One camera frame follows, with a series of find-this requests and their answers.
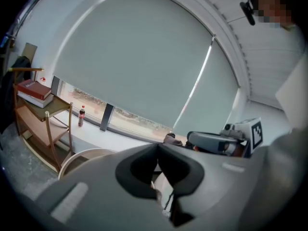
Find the wooden shelf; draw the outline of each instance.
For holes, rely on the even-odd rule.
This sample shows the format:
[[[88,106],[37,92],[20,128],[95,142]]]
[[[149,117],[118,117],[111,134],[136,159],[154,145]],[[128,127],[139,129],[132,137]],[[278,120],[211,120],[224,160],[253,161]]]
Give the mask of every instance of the wooden shelf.
[[[45,117],[45,111],[49,112],[49,117],[53,117],[54,115],[64,111],[68,110],[70,107],[70,104],[65,102],[64,100],[58,98],[57,96],[53,97],[53,100],[46,105],[45,108],[40,108],[27,100],[24,100],[23,98],[20,98],[23,100],[24,104],[27,106],[27,108],[35,115],[37,119],[39,119],[41,122],[46,120]]]
[[[52,151],[49,148],[41,145],[40,142],[34,138],[34,136],[30,136],[29,138],[24,138],[24,142],[26,146],[48,167],[57,172],[57,164],[54,161],[54,157],[52,155]],[[67,151],[63,150],[59,146],[55,145],[55,151],[58,158],[65,162],[65,158],[67,156]]]
[[[17,115],[23,121],[23,123],[27,126],[29,131],[36,137],[38,141],[40,141],[46,147],[50,146],[50,141],[48,138],[46,121],[41,122],[41,120],[37,119],[27,106],[22,106],[16,109]],[[50,129],[51,129],[51,137],[52,142],[55,143],[59,140],[65,133],[68,131],[68,127],[64,124],[56,121],[50,120]]]

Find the dark jacket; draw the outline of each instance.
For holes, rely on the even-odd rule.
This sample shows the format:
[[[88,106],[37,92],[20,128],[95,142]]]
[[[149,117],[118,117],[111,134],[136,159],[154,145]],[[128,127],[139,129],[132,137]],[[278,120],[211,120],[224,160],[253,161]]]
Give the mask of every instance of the dark jacket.
[[[15,67],[31,67],[30,61],[25,56],[19,57],[12,68]],[[17,82],[30,79],[30,72],[20,72]],[[0,89],[0,133],[14,121],[14,72],[7,72],[2,79]]]

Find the red book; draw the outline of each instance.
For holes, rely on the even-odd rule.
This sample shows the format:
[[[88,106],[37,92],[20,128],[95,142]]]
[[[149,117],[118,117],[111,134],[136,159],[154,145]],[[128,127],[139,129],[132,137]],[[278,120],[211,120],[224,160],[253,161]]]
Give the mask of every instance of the red book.
[[[45,98],[51,93],[51,88],[45,87],[31,79],[19,83],[17,85],[17,90],[41,100],[45,100]]]

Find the cola bottle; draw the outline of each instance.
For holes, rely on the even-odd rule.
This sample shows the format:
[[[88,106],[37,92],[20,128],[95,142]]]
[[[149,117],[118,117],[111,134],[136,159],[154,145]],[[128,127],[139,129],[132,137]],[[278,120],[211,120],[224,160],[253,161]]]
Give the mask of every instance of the cola bottle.
[[[78,121],[79,127],[82,127],[84,118],[85,118],[85,106],[83,105],[81,110],[79,111],[79,121]]]

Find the round table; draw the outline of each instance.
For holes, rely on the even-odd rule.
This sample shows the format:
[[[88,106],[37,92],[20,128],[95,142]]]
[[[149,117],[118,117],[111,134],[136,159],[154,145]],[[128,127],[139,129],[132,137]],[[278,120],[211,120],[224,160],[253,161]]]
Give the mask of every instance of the round table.
[[[82,152],[76,153],[75,155],[67,159],[67,161],[63,164],[60,173],[58,175],[58,180],[61,179],[63,176],[65,176],[68,172],[72,171],[73,169],[77,168],[78,166],[80,166],[81,164],[85,163],[90,159],[114,153],[116,152],[102,148],[87,149]]]

